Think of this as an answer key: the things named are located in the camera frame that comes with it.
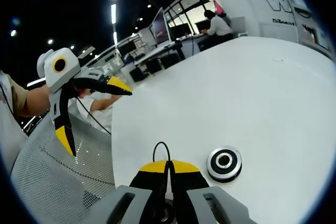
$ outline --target computer monitor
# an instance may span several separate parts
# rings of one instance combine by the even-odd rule
[[[199,32],[201,32],[202,30],[208,30],[210,29],[210,20],[206,19],[201,22],[195,23],[195,25],[197,26]]]
[[[122,46],[118,46],[118,49],[119,49],[121,56],[125,56],[129,52],[136,50],[136,46],[134,44],[134,41],[132,40]]]
[[[178,38],[181,38],[183,36],[186,36],[192,33],[188,24],[181,24],[178,26],[173,26],[170,28],[170,31],[174,39],[178,39]]]
[[[163,8],[160,8],[159,12],[157,13],[156,17],[153,20],[153,31],[156,39],[156,43],[158,45],[166,42],[171,41],[168,25],[164,16]]]

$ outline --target desk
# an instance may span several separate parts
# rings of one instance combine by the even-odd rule
[[[165,141],[259,224],[299,223],[327,185],[335,157],[336,72],[324,55],[270,38],[242,37],[190,57],[141,84],[113,107],[116,186],[129,185]],[[241,174],[210,178],[217,147],[237,149]],[[167,158],[163,146],[156,160]]]
[[[168,51],[174,49],[176,46],[178,46],[178,44],[173,41],[173,42],[169,43],[168,45],[166,45],[164,47],[155,48],[154,50],[152,50],[151,52],[146,54],[144,57],[142,57],[141,59],[135,61],[134,64],[136,66],[141,65],[141,64],[145,63],[147,60],[149,60],[149,59],[151,59],[155,56],[158,56],[160,54],[163,54],[165,52],[168,52]]]

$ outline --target round puck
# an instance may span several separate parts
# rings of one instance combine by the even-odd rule
[[[241,158],[239,151],[232,147],[217,148],[210,153],[206,161],[208,173],[215,181],[231,182],[242,170]]]

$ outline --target white wall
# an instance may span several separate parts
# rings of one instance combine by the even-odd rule
[[[284,34],[296,36],[293,26],[280,24],[282,29],[278,29],[279,24],[275,24],[273,19],[280,19],[283,22],[295,23],[293,14],[287,0],[219,0],[223,9],[230,18],[245,17],[246,29],[250,36],[264,36],[271,38],[286,38]],[[263,25],[267,24],[267,29],[263,30]]]

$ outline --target cable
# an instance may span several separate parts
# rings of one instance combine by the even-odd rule
[[[170,161],[170,152],[169,152],[169,149],[168,149],[168,146],[166,145],[165,142],[158,142],[154,148],[154,151],[153,151],[153,162],[155,162],[155,151],[156,151],[156,148],[159,144],[163,144],[165,147],[166,147],[166,150],[167,150],[167,153],[168,153],[168,161]]]
[[[92,119],[95,120],[96,123],[98,123],[108,134],[112,135],[111,132],[109,132],[108,130],[105,129],[105,127],[103,125],[100,124],[100,122],[97,121],[97,119],[95,119],[95,117],[90,113],[90,111],[88,111],[84,104],[78,99],[78,97],[76,97],[77,101],[79,101],[79,103],[82,105],[82,107],[86,110],[86,112],[89,113],[89,115],[92,117]]]
[[[6,96],[5,91],[4,91],[4,89],[3,89],[3,87],[2,87],[1,84],[0,84],[0,88],[1,88],[2,94],[4,94],[4,98],[5,98],[5,100],[6,100],[6,103],[7,103],[7,105],[8,105],[8,108],[9,108],[9,110],[11,111],[11,114],[14,116],[14,112],[13,112],[13,110],[10,108],[11,106],[9,105],[9,102],[8,102],[8,100],[7,100],[7,96]]]
[[[191,56],[194,56],[195,46],[194,46],[194,36],[193,35],[191,35],[191,43],[193,44],[193,52],[191,53]]]

